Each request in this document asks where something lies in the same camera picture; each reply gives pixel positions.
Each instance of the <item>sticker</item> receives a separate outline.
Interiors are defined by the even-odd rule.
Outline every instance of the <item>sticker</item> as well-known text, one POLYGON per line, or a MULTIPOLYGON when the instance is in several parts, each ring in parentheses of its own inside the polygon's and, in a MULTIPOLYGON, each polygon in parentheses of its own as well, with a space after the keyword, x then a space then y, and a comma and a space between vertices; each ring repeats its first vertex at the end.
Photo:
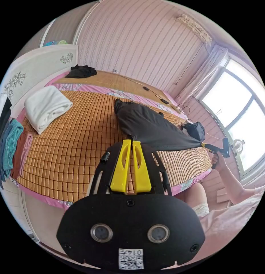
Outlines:
POLYGON ((118 249, 119 269, 144 269, 143 249, 118 249))

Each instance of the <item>window frame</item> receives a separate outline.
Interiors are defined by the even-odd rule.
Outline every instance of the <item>window frame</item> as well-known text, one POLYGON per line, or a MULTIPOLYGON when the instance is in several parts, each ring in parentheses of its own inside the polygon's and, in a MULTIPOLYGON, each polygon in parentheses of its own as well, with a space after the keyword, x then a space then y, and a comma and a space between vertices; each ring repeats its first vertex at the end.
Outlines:
MULTIPOLYGON (((251 103, 253 102, 253 100, 255 100, 257 102, 258 106, 261 108, 261 110, 262 110, 262 112, 263 112, 264 115, 265 115, 265 107, 264 107, 263 103, 261 102, 261 100, 259 99, 259 97, 256 95, 256 93, 241 78, 239 78, 237 75, 235 75, 234 73, 232 73, 231 71, 229 71, 226 68, 226 66, 227 66, 227 64, 229 63, 230 60, 233 60, 234 62, 237 62, 239 65, 241 65, 242 67, 244 67, 245 69, 247 69, 245 66, 243 66, 241 63, 239 63, 237 60, 235 60, 235 59, 233 59, 231 57, 228 57, 226 63, 219 70, 219 72, 217 73, 217 75, 215 76, 215 78, 212 80, 212 82, 210 83, 210 85, 206 88, 206 90, 204 92, 202 92, 202 94, 200 94, 200 96, 198 97, 198 101, 205 107, 205 109, 214 118, 214 120, 217 122, 217 124, 219 125, 220 129, 224 133, 224 135, 229 139, 229 142, 232 144, 233 140, 232 140, 231 135, 229 134, 228 130, 234 124, 236 124, 236 122, 245 114, 245 112, 248 110, 248 108, 251 105, 251 103), (251 93, 251 98, 249 99, 249 101, 247 102, 247 104, 245 105, 245 107, 236 116, 236 118, 233 121, 231 121, 230 124, 227 125, 226 127, 224 127, 224 125, 217 118, 216 114, 203 101, 203 99, 211 91, 211 89, 214 87, 214 85, 217 83, 217 81, 219 80, 219 78, 222 76, 222 74, 224 72, 228 73, 230 76, 232 76, 233 78, 235 78, 236 80, 238 80, 251 93)), ((240 172, 241 179, 247 177, 250 172, 252 172, 256 168, 258 168, 262 164, 264 158, 265 158, 265 153, 262 155, 262 157, 256 163, 254 163, 251 167, 249 167, 247 170, 244 171, 241 159, 239 158, 239 156, 237 156, 237 157, 235 156, 235 159, 236 159, 236 162, 237 162, 237 166, 238 166, 238 169, 239 169, 239 172, 240 172)))

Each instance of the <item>headboard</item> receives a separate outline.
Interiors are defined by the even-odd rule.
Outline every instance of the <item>headboard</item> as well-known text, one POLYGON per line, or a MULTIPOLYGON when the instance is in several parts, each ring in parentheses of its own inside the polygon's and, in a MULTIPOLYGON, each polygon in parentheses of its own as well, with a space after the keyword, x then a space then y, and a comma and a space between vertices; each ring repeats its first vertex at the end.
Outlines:
POLYGON ((28 96, 77 63, 77 45, 46 46, 29 51, 16 59, 0 85, 0 94, 7 94, 12 103, 12 117, 17 117, 28 96))

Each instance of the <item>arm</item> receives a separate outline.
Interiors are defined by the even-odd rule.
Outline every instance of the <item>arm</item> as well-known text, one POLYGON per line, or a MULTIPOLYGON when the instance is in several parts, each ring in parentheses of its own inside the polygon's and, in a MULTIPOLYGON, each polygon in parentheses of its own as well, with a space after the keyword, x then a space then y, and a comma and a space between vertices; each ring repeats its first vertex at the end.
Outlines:
POLYGON ((216 163, 215 169, 219 172, 227 194, 233 204, 238 204, 254 195, 254 189, 244 189, 241 183, 234 177, 220 152, 214 154, 211 162, 212 164, 216 163))

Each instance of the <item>person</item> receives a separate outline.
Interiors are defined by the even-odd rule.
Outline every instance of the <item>person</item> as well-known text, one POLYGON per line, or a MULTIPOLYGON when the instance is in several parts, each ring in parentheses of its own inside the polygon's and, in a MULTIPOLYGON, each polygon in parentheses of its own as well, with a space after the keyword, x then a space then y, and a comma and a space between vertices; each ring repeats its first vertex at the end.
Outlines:
POLYGON ((226 246, 246 225, 265 190, 265 185, 255 189, 243 188, 229 170, 220 152, 214 154, 211 162, 216 164, 215 169, 234 205, 221 210, 209 211, 206 193, 200 183, 195 183, 189 189, 175 195, 193 208, 206 236, 196 256, 183 265, 202 260, 226 246))

